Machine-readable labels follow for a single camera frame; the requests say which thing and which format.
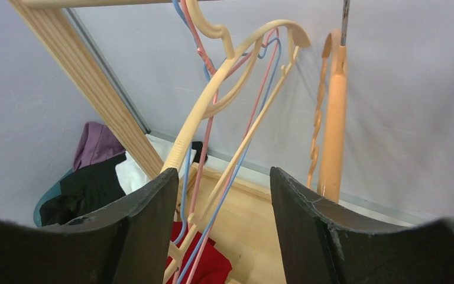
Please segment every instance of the red cloth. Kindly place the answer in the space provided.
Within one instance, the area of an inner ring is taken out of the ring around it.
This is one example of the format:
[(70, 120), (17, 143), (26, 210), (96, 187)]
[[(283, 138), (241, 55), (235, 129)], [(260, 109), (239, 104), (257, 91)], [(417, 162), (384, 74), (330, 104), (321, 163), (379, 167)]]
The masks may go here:
[[(181, 222), (173, 223), (173, 230), (171, 232), (171, 240), (175, 240), (181, 230)], [(183, 258), (183, 262), (181, 264), (180, 271), (185, 264), (187, 263), (192, 251), (196, 247), (197, 243), (199, 242), (199, 238), (201, 237), (201, 233), (197, 233), (192, 240), (192, 243), (189, 246), (189, 249), (185, 252), (185, 256)], [(219, 251), (214, 248), (215, 242), (208, 238), (208, 241), (205, 245), (205, 249), (203, 250), (203, 255), (199, 259), (199, 263), (197, 264), (196, 273), (192, 277), (191, 284), (224, 284), (225, 280), (227, 280), (227, 275), (232, 270), (232, 266), (230, 261), (225, 258)], [(171, 257), (168, 257), (166, 265), (170, 264)], [(186, 282), (186, 279), (189, 277), (190, 269), (194, 261), (191, 262), (189, 269), (187, 270), (185, 277), (182, 280), (182, 283)], [(173, 281), (173, 277), (168, 280), (166, 284), (171, 284)]]

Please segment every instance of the gray wall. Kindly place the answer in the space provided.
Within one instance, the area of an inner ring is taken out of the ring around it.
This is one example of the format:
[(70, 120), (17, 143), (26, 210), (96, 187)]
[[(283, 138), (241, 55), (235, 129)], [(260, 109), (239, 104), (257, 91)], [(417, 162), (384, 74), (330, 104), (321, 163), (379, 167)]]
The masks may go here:
[[(342, 0), (201, 2), (238, 45), (268, 21), (297, 21), (313, 46), (260, 125), (247, 161), (307, 177), (320, 55)], [(82, 8), (78, 14), (154, 132), (176, 136), (205, 87), (202, 61), (172, 4)], [(286, 49), (286, 31), (281, 41)], [(220, 40), (204, 38), (216, 66)], [(423, 218), (454, 215), (454, 1), (357, 0), (348, 31), (349, 92), (342, 191)], [(269, 56), (215, 118), (210, 148), (237, 149)], [(286, 64), (283, 52), (281, 64)], [(233, 75), (220, 96), (239, 78)], [(205, 125), (196, 138), (202, 138)]]
[(99, 120), (7, 1), (0, 1), (0, 218), (33, 225), (42, 194)]

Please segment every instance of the white cloth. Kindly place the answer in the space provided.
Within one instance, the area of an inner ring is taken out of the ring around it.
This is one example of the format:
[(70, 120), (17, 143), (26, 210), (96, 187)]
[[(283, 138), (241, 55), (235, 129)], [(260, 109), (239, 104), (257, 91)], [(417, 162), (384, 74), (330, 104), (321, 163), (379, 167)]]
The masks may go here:
[[(147, 136), (152, 146), (155, 148), (157, 154), (161, 159), (165, 160), (168, 157), (168, 154), (171, 151), (173, 144), (163, 144), (153, 139), (153, 137)], [(192, 164), (194, 161), (194, 155), (196, 150), (192, 150), (192, 155), (190, 156), (189, 164)], [(131, 155), (126, 151), (126, 161), (116, 165), (116, 175), (118, 177), (119, 184), (126, 195), (130, 194), (133, 191), (139, 190), (142, 186), (146, 185), (150, 179), (144, 173), (144, 171), (139, 167), (137, 162), (131, 157)], [(185, 163), (184, 160), (179, 177), (181, 178), (185, 172)]]

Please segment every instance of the teal cloth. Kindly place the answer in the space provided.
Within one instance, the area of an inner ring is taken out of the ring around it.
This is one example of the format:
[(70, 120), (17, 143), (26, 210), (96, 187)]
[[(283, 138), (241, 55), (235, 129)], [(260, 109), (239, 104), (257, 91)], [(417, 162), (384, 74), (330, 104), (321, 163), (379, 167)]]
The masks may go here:
[(65, 175), (61, 177), (61, 179), (59, 179), (50, 189), (48, 189), (48, 191), (43, 195), (43, 197), (41, 197), (41, 199), (39, 199), (39, 201), (37, 202), (37, 205), (34, 208), (34, 223), (37, 227), (43, 226), (41, 223), (41, 214), (39, 213), (39, 209), (41, 208), (41, 206), (43, 206), (43, 204), (46, 201), (50, 200), (53, 197), (57, 197), (61, 194), (60, 181), (66, 176), (70, 175), (71, 173), (72, 169), (70, 169)]

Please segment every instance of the purple cloth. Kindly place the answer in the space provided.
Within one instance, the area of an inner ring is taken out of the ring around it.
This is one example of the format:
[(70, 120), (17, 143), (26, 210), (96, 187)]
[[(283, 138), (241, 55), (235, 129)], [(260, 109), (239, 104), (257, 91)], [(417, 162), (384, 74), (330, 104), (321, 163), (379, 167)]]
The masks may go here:
[(109, 128), (98, 122), (87, 122), (77, 146), (72, 171), (103, 162), (125, 151)]

